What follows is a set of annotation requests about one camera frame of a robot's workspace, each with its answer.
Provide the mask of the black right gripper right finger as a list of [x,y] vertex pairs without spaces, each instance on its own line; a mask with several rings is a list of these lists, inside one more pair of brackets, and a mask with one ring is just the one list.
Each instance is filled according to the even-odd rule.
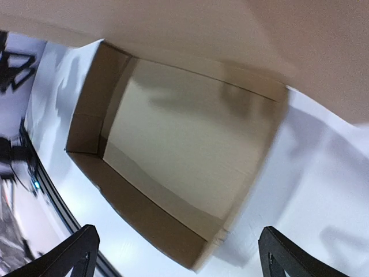
[[273,226],[258,240],[263,276],[345,276],[297,246]]

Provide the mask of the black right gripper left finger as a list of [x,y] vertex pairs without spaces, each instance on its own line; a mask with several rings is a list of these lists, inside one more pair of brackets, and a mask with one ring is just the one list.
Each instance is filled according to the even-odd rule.
[[38,257],[26,239],[16,243],[1,237],[1,276],[93,276],[99,244],[90,224]]

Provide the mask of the brown cardboard box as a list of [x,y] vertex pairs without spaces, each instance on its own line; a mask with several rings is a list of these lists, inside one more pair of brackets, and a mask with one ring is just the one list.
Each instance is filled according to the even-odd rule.
[[47,42],[25,128],[80,224],[122,274],[243,266],[323,132],[291,90],[368,126],[367,1],[2,1],[1,29]]

